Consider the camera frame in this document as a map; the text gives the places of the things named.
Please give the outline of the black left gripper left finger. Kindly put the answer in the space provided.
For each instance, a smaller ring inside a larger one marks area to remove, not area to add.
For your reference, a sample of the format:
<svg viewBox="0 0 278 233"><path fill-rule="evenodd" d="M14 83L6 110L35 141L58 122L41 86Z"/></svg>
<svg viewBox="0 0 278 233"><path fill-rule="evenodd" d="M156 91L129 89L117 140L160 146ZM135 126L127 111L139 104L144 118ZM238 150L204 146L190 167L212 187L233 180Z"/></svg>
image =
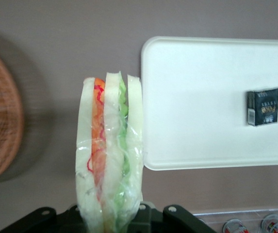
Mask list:
<svg viewBox="0 0 278 233"><path fill-rule="evenodd" d="M58 233L86 233L87 228L80 215L79 208L74 205L57 215Z"/></svg>

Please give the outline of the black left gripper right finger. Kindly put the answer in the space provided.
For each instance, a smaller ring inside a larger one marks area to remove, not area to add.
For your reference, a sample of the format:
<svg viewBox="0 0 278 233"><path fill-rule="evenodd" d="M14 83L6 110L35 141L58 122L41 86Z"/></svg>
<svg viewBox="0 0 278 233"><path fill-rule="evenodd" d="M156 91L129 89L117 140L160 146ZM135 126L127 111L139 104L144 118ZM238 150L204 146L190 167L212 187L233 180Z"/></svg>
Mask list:
<svg viewBox="0 0 278 233"><path fill-rule="evenodd" d="M143 201L135 218L128 225L129 233L159 233L163 214L150 201Z"/></svg>

